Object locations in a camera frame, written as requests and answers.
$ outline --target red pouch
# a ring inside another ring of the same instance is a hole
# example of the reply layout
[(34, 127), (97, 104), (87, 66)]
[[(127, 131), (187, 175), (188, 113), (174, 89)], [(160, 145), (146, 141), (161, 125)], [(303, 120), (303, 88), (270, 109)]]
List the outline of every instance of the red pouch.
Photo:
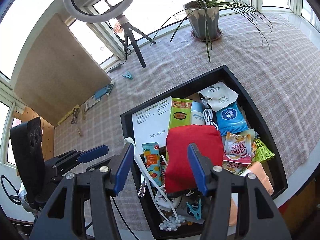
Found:
[(223, 144), (220, 132), (212, 125), (185, 125), (171, 128), (167, 136), (168, 166), (165, 171), (165, 190), (178, 192), (196, 187), (187, 157), (187, 148), (195, 143), (203, 156), (213, 165), (222, 166)]

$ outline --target potted plant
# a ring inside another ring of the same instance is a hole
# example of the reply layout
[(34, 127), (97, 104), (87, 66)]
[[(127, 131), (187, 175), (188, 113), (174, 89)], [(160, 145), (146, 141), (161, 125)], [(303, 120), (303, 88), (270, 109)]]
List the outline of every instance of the potted plant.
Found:
[[(244, 18), (246, 18), (250, 23), (253, 24), (253, 26), (257, 29), (258, 33), (260, 34), (262, 45), (263, 45), (263, 39), (265, 39), (265, 41), (269, 46), (269, 43), (265, 38), (264, 34), (257, 27), (257, 24), (258, 24), (257, 17), (262, 19), (268, 25), (268, 27), (270, 28), (270, 32), (272, 32), (272, 29), (271, 29), (272, 23), (268, 20), (267, 17), (265, 17), (255, 8), (247, 5), (245, 2), (241, 0), (193, 0), (191, 2), (186, 3), (183, 6), (183, 10), (175, 13), (169, 19), (167, 19), (163, 23), (163, 25), (160, 27), (160, 29), (165, 25), (167, 21), (169, 21), (176, 14), (185, 11), (187, 16), (180, 22), (178, 27), (175, 29), (170, 41), (172, 41), (173, 37), (175, 36), (178, 29), (180, 28), (181, 24), (186, 19), (188, 19), (193, 29), (194, 35), (198, 39), (206, 42), (208, 59), (209, 59), (209, 62), (211, 62), (210, 54), (209, 54), (209, 43), (212, 49), (212, 40), (217, 38), (217, 35), (218, 35), (218, 22), (219, 22), (220, 8), (231, 9), (235, 13), (238, 13), (242, 15)], [(157, 36), (159, 30), (156, 32), (156, 35), (153, 37), (152, 41)]]

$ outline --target plant pot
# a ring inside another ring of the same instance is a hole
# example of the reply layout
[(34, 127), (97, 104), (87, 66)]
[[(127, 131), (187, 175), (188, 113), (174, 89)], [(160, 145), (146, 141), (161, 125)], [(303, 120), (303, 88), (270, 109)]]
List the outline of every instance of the plant pot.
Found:
[[(183, 6), (186, 14), (188, 15), (188, 20), (191, 24), (195, 36), (201, 40), (205, 40), (205, 9), (197, 9), (198, 7), (199, 4), (197, 1), (186, 3)], [(207, 25), (210, 40), (213, 40), (217, 37), (218, 21), (219, 7), (215, 6), (207, 8)]]

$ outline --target blue tissue packet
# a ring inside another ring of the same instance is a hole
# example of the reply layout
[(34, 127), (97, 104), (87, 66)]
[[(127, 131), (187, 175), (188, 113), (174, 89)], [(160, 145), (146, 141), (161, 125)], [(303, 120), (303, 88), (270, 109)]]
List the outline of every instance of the blue tissue packet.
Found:
[(221, 136), (248, 130), (247, 123), (238, 109), (236, 102), (216, 112), (217, 123)]

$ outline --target printed date 2025.09.30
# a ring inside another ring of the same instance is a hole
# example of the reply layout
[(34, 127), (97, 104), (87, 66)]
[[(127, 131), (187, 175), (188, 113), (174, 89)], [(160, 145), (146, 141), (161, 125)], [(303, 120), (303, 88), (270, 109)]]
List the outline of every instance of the printed date 2025.09.30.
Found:
[(163, 134), (163, 133), (165, 133), (165, 130), (161, 130), (161, 131), (159, 131), (157, 133), (150, 134), (149, 136), (150, 136), (150, 138), (153, 138), (153, 137), (156, 137), (157, 135), (160, 135), (160, 134)]

